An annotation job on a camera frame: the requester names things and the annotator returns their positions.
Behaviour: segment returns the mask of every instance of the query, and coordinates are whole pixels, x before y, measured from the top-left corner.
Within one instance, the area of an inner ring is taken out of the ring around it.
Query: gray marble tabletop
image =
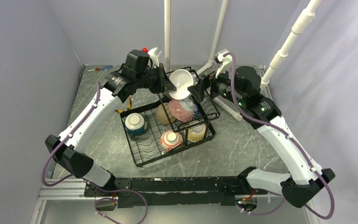
[[[172,70],[187,65],[172,66]],[[87,70],[98,67],[86,66],[79,89],[73,103],[69,124],[90,102],[96,91],[96,82],[102,81],[106,74],[117,70],[115,66],[107,71]],[[158,100],[149,90],[138,90],[131,96],[132,107],[139,107]],[[116,177],[176,177],[176,176],[228,176],[238,175],[249,166],[262,170],[287,173],[287,168],[272,146],[245,121],[235,120],[228,112],[218,107],[221,116],[212,121],[216,135],[212,141],[192,147],[181,153],[147,164],[142,168],[135,166],[121,119],[112,111],[95,131],[89,141],[86,154]],[[53,178],[68,174],[56,165]]]

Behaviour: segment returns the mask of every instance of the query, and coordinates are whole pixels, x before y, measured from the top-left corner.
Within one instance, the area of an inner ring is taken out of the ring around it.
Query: screwdriver
[[[105,66],[98,67],[96,69],[91,69],[91,70],[88,70],[88,71],[108,70],[108,69],[111,69],[111,68],[113,68],[113,65],[105,65]]]

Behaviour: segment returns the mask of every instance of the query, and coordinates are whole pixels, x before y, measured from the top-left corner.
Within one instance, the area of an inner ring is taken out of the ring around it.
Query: black wire rack
[[[191,67],[186,67],[185,69],[188,69],[192,74],[194,74],[195,79],[198,78],[197,73],[194,70],[191,70]],[[220,116],[220,113],[216,105],[209,99],[209,94],[207,92],[205,92],[205,100],[201,103],[197,102],[193,97],[190,97],[190,99],[192,99],[192,101],[197,105],[199,109],[199,115],[197,117],[195,117],[189,122],[180,122],[178,120],[171,122],[168,119],[170,122],[168,125],[160,124],[157,121],[156,110],[159,105],[161,105],[162,103],[167,103],[171,99],[164,94],[158,94],[158,97],[159,101],[155,103],[134,108],[120,114],[128,145],[130,146],[132,159],[134,160],[134,163],[137,167],[142,167],[146,164],[166,158],[176,153],[183,152],[191,147],[200,145],[206,141],[210,141],[214,138],[216,134],[215,129],[213,128],[210,121],[217,119]],[[168,117],[169,113],[166,111],[165,107],[163,108],[165,114]],[[140,113],[145,117],[145,122],[147,122],[148,127],[144,134],[134,136],[128,133],[125,129],[125,118],[131,113]],[[189,125],[190,122],[195,120],[198,121],[196,122],[196,124]],[[205,132],[204,138],[197,142],[188,141],[187,136],[189,128],[201,124],[206,124],[207,126],[207,131]],[[161,136],[164,132],[168,130],[179,132],[180,135],[183,137],[183,143],[169,152],[165,151],[160,145]]]

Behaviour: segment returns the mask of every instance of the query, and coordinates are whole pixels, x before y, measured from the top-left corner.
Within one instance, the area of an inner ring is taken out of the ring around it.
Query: gray wall
[[[0,0],[0,224],[29,223],[81,66],[45,0]]]
[[[164,47],[163,0],[48,1],[83,64],[120,64],[132,49]],[[266,64],[298,2],[229,1],[217,50],[235,52],[239,64]],[[171,64],[207,62],[221,3],[172,1]]]
[[[358,223],[358,1],[323,1],[270,87],[302,145],[337,175],[330,184],[336,212],[327,223]],[[315,202],[326,215],[327,193]]]

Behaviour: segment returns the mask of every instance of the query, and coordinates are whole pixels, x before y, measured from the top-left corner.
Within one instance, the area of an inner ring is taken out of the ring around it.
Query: black dish rack
[[[191,67],[185,67],[182,69],[190,71],[194,79],[196,81],[198,80],[198,74],[195,70],[192,70]],[[155,115],[157,107],[162,103],[168,103],[171,99],[165,94],[158,94],[158,98],[159,101],[155,103],[134,108],[120,114],[128,145],[130,146],[132,159],[137,167],[142,167],[148,163],[155,162],[176,153],[183,152],[186,149],[200,145],[206,141],[210,141],[216,134],[210,121],[219,118],[220,112],[214,102],[210,100],[207,91],[205,91],[204,101],[201,103],[197,102],[193,96],[190,97],[190,99],[198,107],[199,114],[189,122],[181,122],[179,120],[171,122],[169,120],[168,125],[160,124]],[[164,106],[162,108],[164,109],[166,116],[169,117],[169,111],[167,111]],[[127,132],[124,121],[131,113],[140,113],[145,117],[145,122],[147,122],[146,133],[139,136],[133,136]],[[195,122],[196,124],[189,125],[189,123],[193,121],[198,122]],[[204,138],[197,142],[188,141],[188,129],[201,124],[206,124],[207,126]],[[179,132],[183,137],[183,143],[169,152],[165,151],[160,145],[160,137],[168,130]]]

